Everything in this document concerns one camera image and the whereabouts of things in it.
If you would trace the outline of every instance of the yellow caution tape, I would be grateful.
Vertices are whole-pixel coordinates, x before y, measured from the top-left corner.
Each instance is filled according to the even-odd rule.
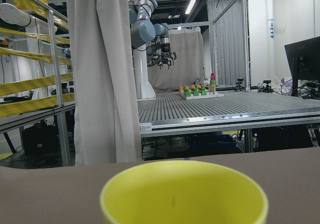
[[[63,101],[69,102],[75,99],[74,93],[63,94]],[[0,108],[0,118],[5,118],[15,114],[32,112],[43,108],[51,108],[58,104],[57,96],[52,95],[36,100],[26,100],[21,102],[2,104]]]
[[[4,48],[4,47],[0,47],[0,54],[1,55],[19,56],[19,57],[29,58],[32,60],[52,64],[52,55],[51,54],[30,53],[30,52],[20,51],[20,50],[11,50],[11,49]],[[71,60],[66,59],[64,57],[59,56],[58,60],[59,60],[59,64],[65,64],[65,65],[69,65],[69,66],[72,65]]]
[[[72,73],[61,74],[61,82],[66,82],[74,78]],[[13,93],[19,93],[23,91],[28,91],[36,88],[47,87],[50,85],[55,85],[56,79],[54,75],[41,77],[31,80],[22,80],[10,83],[0,84],[0,97],[5,95],[10,95]]]
[[[46,35],[46,34],[35,34],[35,33],[21,32],[21,31],[16,31],[16,30],[5,29],[2,27],[0,27],[0,32],[20,35],[20,36],[24,36],[24,37],[28,37],[28,38],[37,38],[42,41],[46,41],[46,42],[50,43],[50,36]],[[62,38],[59,36],[56,36],[55,38],[56,38],[57,44],[70,44],[70,39]]]
[[[37,4],[34,0],[12,0],[12,1],[48,19],[47,9]],[[61,18],[60,16],[53,13],[53,22],[68,30],[68,21],[66,18]]]

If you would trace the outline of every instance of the curtain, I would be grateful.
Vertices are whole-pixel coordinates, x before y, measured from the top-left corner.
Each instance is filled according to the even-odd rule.
[[[148,78],[154,89],[178,89],[179,86],[203,83],[204,43],[200,27],[169,30],[170,49],[176,52],[175,65],[148,67]]]
[[[67,0],[75,163],[141,158],[127,0]]]
[[[231,1],[207,0],[208,20],[213,21]],[[241,0],[237,0],[216,22],[216,27],[210,25],[209,32],[212,70],[216,73],[217,84],[235,85],[238,78],[243,78],[243,86],[245,86],[247,72]]]

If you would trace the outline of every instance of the wall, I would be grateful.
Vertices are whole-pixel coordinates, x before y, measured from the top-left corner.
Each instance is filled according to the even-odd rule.
[[[290,77],[284,45],[320,35],[320,0],[273,0],[273,40],[269,38],[266,2],[248,0],[252,86],[266,79],[277,85]]]
[[[209,28],[202,33],[202,39],[203,39],[203,67],[204,67],[204,78],[210,79],[211,73],[212,73],[212,67],[211,67],[211,47],[210,47],[210,34],[209,34]]]

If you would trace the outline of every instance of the black monitor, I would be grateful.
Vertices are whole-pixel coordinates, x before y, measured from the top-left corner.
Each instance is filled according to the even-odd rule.
[[[292,76],[292,96],[298,80],[320,80],[320,36],[284,46]]]

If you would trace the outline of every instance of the black bag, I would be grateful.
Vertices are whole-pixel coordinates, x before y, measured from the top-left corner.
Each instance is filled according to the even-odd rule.
[[[26,156],[53,153],[58,150],[58,132],[53,125],[36,123],[22,132],[24,154]]]

